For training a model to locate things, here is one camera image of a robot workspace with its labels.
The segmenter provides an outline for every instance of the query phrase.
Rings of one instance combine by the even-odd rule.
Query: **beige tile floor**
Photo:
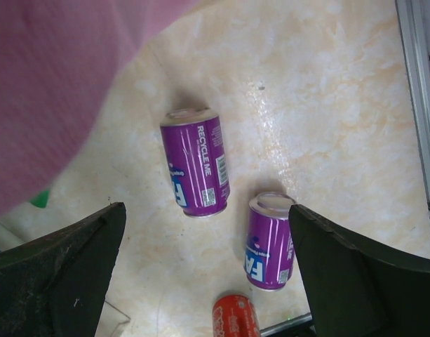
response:
[[[24,240],[111,201],[128,209],[107,300],[124,336],[211,336],[223,291],[248,292],[248,200],[284,190],[339,224],[430,258],[430,228],[393,0],[207,1],[149,42],[114,83],[47,209],[1,222]],[[180,107],[221,116],[231,196],[208,219],[173,200],[159,122]],[[296,266],[254,292],[261,327],[309,308]]]

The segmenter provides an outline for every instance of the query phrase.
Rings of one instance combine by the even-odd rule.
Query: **pink fabric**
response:
[[[66,167],[120,67],[196,2],[0,1],[0,215]]]

